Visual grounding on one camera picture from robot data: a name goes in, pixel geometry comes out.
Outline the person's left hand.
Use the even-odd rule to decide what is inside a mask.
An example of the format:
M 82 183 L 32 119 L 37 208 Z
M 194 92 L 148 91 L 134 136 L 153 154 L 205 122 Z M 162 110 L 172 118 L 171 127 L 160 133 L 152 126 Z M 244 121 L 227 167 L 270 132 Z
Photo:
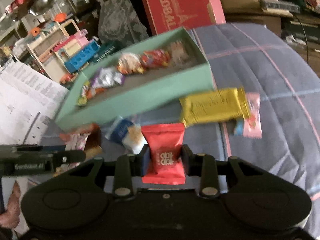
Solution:
M 19 184 L 14 183 L 12 193 L 9 197 L 8 208 L 5 213 L 1 214 L 1 227 L 14 229 L 18 226 L 20 219 L 20 196 L 21 191 Z

